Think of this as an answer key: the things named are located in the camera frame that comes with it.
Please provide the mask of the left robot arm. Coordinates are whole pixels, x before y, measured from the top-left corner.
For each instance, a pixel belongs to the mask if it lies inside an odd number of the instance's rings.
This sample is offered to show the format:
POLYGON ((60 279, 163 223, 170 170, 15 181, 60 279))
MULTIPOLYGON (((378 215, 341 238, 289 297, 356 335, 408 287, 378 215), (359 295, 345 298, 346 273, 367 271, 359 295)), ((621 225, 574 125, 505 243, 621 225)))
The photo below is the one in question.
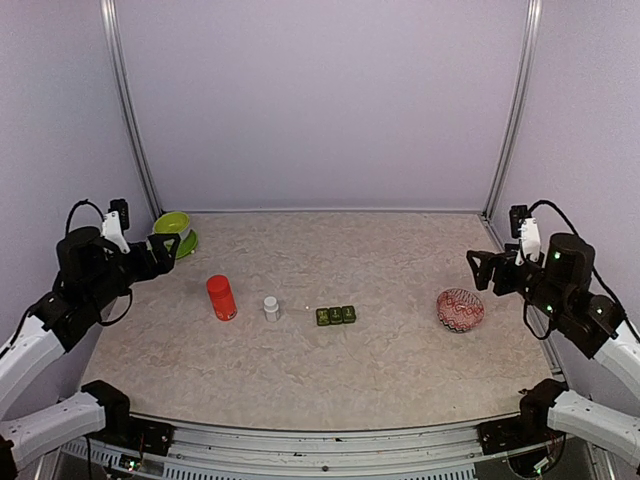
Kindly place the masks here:
MULTIPOLYGON (((106 307, 133 297, 132 287, 169 273, 181 237, 152 234, 130 243, 128 203, 113 199, 99 226, 65 228, 56 245, 59 271, 49 292, 29 306, 13 335, 1 347, 1 411, 51 364, 70 353, 104 319, 106 307)), ((127 395, 96 380, 69 398, 14 420, 1 421, 1 476, 14 479, 37 458, 78 437, 112 437, 121 445, 140 434, 127 395)))

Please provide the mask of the small white pill bottle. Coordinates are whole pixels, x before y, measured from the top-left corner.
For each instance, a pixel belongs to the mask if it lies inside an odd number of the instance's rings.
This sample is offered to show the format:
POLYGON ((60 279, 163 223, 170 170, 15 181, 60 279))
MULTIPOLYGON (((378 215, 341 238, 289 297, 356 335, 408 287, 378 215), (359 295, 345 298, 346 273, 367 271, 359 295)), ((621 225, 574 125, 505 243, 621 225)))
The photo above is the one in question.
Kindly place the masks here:
POLYGON ((276 297, 267 296, 263 300, 263 312, 268 322, 277 322, 280 319, 280 306, 276 297))

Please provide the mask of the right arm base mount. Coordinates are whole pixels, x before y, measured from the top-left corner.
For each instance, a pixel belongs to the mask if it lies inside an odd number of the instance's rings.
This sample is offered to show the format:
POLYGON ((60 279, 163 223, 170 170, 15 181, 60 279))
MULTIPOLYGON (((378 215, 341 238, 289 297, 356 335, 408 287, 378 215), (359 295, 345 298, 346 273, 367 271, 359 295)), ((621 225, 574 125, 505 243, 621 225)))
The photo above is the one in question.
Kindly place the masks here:
POLYGON ((527 427, 519 416, 486 421, 476 427, 484 455, 494 455, 542 444, 562 436, 548 427, 527 427))

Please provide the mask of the green weekly pill organizer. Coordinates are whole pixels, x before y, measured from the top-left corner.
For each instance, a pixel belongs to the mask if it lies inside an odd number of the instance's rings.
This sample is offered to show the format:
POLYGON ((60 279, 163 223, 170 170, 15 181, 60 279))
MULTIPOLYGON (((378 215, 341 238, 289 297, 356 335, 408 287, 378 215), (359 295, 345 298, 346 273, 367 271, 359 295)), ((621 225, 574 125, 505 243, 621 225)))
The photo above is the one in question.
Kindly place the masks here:
POLYGON ((357 320, 357 313, 352 305, 323 307, 315 310, 315 319, 320 327, 353 324, 357 320))

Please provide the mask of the orange pill bottle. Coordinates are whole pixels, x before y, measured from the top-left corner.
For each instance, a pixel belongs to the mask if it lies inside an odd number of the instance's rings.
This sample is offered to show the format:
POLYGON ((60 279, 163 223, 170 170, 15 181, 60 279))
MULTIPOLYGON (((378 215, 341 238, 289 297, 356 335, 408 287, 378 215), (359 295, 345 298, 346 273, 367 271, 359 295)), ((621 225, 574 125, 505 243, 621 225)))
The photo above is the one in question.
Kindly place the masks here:
POLYGON ((237 306, 228 278, 214 275, 207 280, 206 288, 216 317, 224 322, 233 320, 237 306))

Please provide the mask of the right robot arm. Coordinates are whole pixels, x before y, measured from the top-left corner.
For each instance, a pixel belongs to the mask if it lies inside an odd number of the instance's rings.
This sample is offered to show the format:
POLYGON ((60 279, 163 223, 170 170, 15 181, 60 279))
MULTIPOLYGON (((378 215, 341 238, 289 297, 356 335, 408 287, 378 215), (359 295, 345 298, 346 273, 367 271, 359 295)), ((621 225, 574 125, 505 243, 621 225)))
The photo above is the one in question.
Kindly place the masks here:
MULTIPOLYGON (((525 309, 535 308, 547 320, 540 340, 561 333, 589 360, 620 380, 633 394, 639 392, 639 333, 621 301, 608 286, 591 292, 601 275, 595 267, 596 251, 570 226, 550 236, 546 249, 535 210, 555 209, 538 200, 509 210, 513 243, 500 253, 470 250, 466 254, 475 286, 497 296, 519 294, 525 309)), ((505 420, 481 423, 481 448, 491 455, 573 435, 639 464, 638 418, 597 404, 564 382, 544 379, 524 392, 519 412, 505 420)))

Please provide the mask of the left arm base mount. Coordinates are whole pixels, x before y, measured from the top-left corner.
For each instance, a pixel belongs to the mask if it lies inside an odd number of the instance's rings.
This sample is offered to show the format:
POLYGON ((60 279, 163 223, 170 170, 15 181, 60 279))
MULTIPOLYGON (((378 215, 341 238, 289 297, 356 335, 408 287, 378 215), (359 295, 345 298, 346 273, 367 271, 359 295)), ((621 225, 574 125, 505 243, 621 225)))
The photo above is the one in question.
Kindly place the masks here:
POLYGON ((169 423, 129 417, 124 433, 110 433, 106 429, 91 433, 89 438, 142 454, 166 457, 172 445, 175 427, 169 423))

